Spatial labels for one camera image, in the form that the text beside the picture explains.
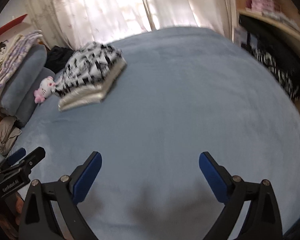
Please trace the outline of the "person's left hand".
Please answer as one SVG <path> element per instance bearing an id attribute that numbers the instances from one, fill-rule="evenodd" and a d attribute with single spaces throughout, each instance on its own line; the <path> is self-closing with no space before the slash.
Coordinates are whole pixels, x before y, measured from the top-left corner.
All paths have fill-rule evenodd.
<path id="1" fill-rule="evenodd" d="M 24 200 L 18 192 L 0 200 L 0 228 L 6 239 L 19 239 Z"/>

